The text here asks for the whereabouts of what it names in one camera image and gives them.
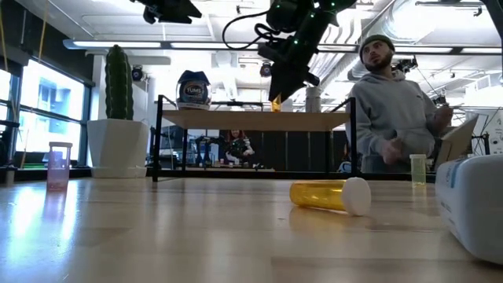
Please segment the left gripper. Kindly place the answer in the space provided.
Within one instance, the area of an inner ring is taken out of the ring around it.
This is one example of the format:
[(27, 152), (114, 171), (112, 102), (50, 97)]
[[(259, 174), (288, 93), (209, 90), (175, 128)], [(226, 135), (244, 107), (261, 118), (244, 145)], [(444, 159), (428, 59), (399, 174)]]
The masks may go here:
[(190, 0), (159, 0), (159, 5), (157, 0), (130, 1), (139, 2), (145, 7), (143, 18), (149, 24), (154, 24), (156, 18), (159, 22), (191, 24), (192, 18), (202, 17), (201, 11)]

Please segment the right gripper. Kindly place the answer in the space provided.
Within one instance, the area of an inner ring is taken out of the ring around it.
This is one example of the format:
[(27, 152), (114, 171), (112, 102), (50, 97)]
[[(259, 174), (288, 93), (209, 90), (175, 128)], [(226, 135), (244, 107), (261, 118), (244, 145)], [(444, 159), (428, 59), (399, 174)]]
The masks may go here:
[(271, 83), (269, 101), (281, 96), (286, 100), (305, 83), (315, 84), (315, 75), (310, 73), (308, 64), (315, 54), (313, 40), (274, 40), (272, 51)]

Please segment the large white plastic bottle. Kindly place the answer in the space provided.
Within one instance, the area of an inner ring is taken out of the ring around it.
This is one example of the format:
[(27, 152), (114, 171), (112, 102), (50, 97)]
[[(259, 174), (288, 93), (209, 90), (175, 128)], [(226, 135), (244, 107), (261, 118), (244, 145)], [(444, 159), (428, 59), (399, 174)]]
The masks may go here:
[(321, 90), (311, 86), (306, 88), (306, 112), (321, 112)]

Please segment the Tums bottle blue cap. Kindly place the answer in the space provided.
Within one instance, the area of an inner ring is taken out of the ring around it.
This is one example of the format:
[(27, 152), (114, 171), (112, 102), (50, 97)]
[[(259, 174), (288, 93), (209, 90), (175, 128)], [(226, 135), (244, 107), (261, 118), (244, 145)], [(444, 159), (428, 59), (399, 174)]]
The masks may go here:
[(176, 105), (180, 110), (208, 110), (211, 105), (210, 82), (204, 72), (185, 70), (177, 83)]

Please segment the long amber vial white cap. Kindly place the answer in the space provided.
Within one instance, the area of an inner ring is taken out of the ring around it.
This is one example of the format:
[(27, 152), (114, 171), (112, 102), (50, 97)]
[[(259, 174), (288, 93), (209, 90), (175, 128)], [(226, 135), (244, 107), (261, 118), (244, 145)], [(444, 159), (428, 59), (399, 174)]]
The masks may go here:
[(366, 215), (372, 203), (369, 183), (359, 177), (293, 182), (289, 197), (300, 207), (345, 211), (356, 216)]

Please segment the green translucent vial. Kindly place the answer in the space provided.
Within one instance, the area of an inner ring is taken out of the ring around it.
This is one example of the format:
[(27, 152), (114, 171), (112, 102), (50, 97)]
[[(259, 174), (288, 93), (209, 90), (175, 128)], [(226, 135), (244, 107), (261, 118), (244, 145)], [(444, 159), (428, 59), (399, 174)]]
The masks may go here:
[(410, 154), (410, 174), (413, 188), (426, 186), (426, 160), (424, 154)]

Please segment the pink translucent vial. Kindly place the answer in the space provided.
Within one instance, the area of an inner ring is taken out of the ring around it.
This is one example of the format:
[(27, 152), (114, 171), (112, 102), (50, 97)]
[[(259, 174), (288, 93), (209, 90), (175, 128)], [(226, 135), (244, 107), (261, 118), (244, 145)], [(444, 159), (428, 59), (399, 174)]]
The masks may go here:
[(51, 141), (49, 147), (46, 189), (48, 191), (66, 191), (71, 167), (72, 143)]

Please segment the white bottle blue label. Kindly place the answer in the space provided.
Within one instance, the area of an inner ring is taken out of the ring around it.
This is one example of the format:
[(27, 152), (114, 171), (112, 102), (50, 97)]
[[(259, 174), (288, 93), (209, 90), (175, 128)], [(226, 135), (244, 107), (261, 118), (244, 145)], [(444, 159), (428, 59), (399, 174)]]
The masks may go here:
[(442, 221), (471, 255), (503, 265), (503, 154), (441, 164), (435, 198)]

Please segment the black crossbar with light strips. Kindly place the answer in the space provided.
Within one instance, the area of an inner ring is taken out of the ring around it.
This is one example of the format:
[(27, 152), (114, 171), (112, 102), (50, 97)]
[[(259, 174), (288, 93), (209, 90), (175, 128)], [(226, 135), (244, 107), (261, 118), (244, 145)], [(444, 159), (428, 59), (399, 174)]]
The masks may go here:
[[(227, 50), (223, 42), (169, 42), (169, 41), (84, 41), (65, 39), (63, 45), (69, 50), (104, 50), (119, 45), (126, 50)], [(320, 53), (357, 53), (355, 44), (320, 44)], [(397, 54), (497, 56), (503, 55), (500, 46), (433, 46), (396, 45)]]

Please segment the person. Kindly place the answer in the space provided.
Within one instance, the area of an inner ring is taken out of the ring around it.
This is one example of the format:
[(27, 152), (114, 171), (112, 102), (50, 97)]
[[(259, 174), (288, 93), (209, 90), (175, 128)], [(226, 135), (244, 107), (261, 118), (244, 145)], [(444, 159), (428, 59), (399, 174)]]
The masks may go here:
[(394, 71), (393, 42), (371, 35), (359, 49), (368, 73), (351, 88), (355, 99), (356, 142), (363, 173), (408, 173), (412, 154), (430, 157), (435, 139), (447, 128), (453, 109), (436, 107), (420, 86), (403, 72)]
[(255, 151), (252, 148), (250, 139), (243, 130), (229, 130), (227, 132), (225, 156), (228, 164), (252, 164), (252, 157)]

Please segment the black spotlight cluster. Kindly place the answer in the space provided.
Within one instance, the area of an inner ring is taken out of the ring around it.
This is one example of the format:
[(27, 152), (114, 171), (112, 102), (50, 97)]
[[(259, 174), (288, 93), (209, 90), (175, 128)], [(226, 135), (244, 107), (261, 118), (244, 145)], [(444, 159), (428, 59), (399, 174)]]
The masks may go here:
[(393, 71), (400, 71), (404, 74), (418, 67), (417, 59), (415, 56), (407, 59), (399, 59), (391, 65)]

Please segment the white hexagonal plant pot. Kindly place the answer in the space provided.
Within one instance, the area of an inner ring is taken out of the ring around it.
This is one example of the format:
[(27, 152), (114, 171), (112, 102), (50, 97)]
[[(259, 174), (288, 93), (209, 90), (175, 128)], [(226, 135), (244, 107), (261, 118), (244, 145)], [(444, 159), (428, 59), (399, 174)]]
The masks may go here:
[(144, 178), (149, 127), (139, 121), (99, 119), (87, 122), (94, 178)]

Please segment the brown cardboard box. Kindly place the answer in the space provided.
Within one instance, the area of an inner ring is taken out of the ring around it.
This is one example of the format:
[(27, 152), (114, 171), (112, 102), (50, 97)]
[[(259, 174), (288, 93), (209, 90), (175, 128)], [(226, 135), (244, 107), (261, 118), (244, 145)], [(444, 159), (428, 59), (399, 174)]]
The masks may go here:
[(441, 164), (456, 160), (466, 153), (468, 146), (471, 144), (472, 133), (478, 118), (479, 115), (475, 114), (471, 119), (467, 119), (459, 127), (455, 127), (441, 138), (439, 153), (435, 160), (435, 170)]

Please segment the wooden shelf black metal frame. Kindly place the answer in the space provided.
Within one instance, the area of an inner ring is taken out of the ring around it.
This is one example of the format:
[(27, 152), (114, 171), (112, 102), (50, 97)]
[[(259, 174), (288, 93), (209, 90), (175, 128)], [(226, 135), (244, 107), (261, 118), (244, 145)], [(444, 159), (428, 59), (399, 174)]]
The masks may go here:
[[(356, 153), (356, 100), (349, 97), (337, 105), (331, 112), (232, 112), (207, 110), (165, 110), (163, 103), (168, 98), (162, 94), (158, 96), (156, 107), (156, 126), (154, 134), (153, 169), (162, 169), (160, 161), (160, 138), (162, 120), (167, 119), (184, 130), (258, 130), (258, 131), (305, 131), (323, 132), (325, 134), (325, 170), (332, 172), (330, 158), (330, 135), (335, 127), (349, 123), (351, 127), (351, 174), (359, 175), (358, 154)], [(187, 140), (182, 144), (182, 165), (179, 170), (186, 168)]]

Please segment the silver air duct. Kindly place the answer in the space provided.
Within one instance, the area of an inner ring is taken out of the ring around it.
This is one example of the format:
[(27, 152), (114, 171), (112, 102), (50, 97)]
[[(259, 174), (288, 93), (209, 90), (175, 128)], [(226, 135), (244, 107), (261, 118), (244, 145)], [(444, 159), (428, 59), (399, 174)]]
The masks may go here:
[(357, 44), (370, 35), (385, 35), (395, 45), (442, 45), (435, 31), (449, 20), (453, 10), (441, 6), (418, 6), (417, 2), (435, 0), (392, 0), (376, 20), (363, 28)]

